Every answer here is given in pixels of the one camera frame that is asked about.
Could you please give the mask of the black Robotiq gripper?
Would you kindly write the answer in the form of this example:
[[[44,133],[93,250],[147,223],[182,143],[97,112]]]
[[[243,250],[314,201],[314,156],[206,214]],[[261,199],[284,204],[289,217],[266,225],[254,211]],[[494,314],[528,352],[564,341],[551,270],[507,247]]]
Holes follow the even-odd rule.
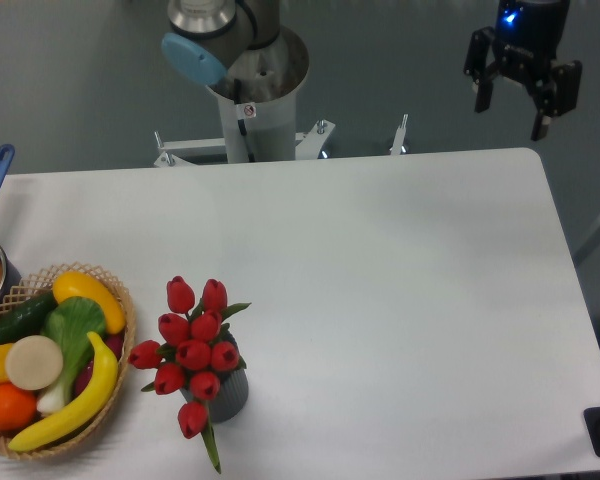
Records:
[[[554,118],[576,108],[582,63],[557,63],[568,10],[567,1],[501,1],[495,30],[484,27],[471,34],[463,71],[473,80],[476,113],[489,109],[498,75],[531,92],[537,110],[532,141],[547,135]],[[494,61],[487,64],[491,48]]]

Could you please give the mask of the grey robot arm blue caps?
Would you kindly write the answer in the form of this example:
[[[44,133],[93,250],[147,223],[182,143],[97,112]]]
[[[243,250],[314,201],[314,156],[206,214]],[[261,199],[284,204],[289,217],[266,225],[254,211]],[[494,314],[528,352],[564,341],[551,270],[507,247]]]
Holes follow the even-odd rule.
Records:
[[[472,33],[464,63],[476,111],[489,108],[497,77],[524,86],[532,98],[534,141],[545,137],[551,119],[575,109],[582,64],[557,60],[569,6],[499,2],[494,26]],[[167,15],[171,30],[161,49],[171,67],[233,103],[283,98],[307,76],[306,46],[281,25],[277,1],[171,1]]]

